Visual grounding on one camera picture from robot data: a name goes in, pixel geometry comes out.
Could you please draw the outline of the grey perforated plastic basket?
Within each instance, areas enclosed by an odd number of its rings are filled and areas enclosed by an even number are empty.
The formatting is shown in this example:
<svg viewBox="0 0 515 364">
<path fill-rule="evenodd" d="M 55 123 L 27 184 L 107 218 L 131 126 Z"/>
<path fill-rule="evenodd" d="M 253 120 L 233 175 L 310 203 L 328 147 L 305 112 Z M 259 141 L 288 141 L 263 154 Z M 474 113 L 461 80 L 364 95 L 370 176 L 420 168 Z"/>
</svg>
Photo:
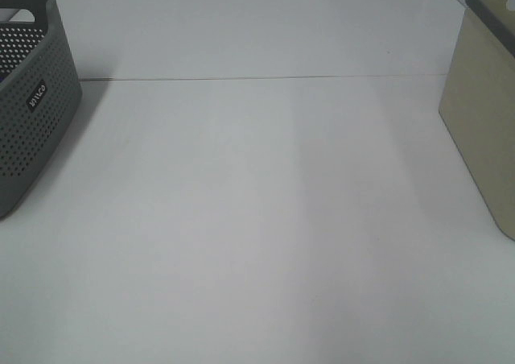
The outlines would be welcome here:
<svg viewBox="0 0 515 364">
<path fill-rule="evenodd" d="M 82 89 L 56 0 L 1 0 L 1 215 L 19 205 L 68 129 Z"/>
</svg>

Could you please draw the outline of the beige plastic basket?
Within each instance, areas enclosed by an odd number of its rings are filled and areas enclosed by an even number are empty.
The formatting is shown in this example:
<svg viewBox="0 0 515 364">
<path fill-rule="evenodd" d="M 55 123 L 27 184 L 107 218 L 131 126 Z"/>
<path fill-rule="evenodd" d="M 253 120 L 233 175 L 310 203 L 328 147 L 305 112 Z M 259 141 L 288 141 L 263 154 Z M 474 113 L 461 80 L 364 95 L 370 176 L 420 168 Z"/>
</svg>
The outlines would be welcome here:
<svg viewBox="0 0 515 364">
<path fill-rule="evenodd" d="M 514 237 L 514 12 L 465 0 L 439 114 L 492 219 Z"/>
</svg>

